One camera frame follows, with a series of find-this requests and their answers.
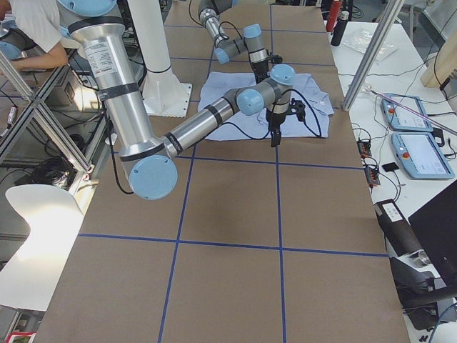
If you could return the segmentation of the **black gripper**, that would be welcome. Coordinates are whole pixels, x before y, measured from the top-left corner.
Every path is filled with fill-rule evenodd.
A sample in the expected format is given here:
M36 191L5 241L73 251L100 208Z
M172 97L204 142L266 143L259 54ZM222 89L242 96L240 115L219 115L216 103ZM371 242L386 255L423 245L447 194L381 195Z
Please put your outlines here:
M254 74L256 83L260 83L267 78L269 69L269 63L281 64L283 57L277 54L273 54L268 51L257 51L249 54L249 62Z
M305 122L306 105L300 101L292 99L289 103L273 104L266 110L266 121L268 131L271 135L271 147L277 147L281 143L281 125L287 116L295 115L299 122Z

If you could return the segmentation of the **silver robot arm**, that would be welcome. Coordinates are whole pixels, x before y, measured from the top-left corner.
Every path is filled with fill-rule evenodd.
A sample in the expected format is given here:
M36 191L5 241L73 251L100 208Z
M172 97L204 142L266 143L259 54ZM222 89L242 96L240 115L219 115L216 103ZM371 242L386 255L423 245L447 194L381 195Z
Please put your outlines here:
M149 117L183 115L191 85L181 83L171 69L164 22L157 1L128 3L144 59L146 80L139 86L122 36L125 30L115 1L60 1L58 8L70 37L84 49L99 88L98 97L111 116L121 141L120 160L134 194L156 200L171 193L178 172L174 157L208 136L236 113L266 112L268 135L276 146L288 115L305 119L302 101L290 97L295 71L286 64L269 66L271 55L258 24L245 27L238 39L225 34L219 16L233 1L202 1L198 23L210 34L219 62L247 54L254 72L253 86L227 91L220 99L187 117L175 129L156 136Z
M262 30L259 24L243 28L243 34L231 39L224 31L219 21L220 15L237 5L237 1L200 1L198 7L199 23L211 36L214 43L214 53L220 64L226 64L235 57L246 52L256 83L268 77L269 64L282 64L283 58L272 54L263 42Z

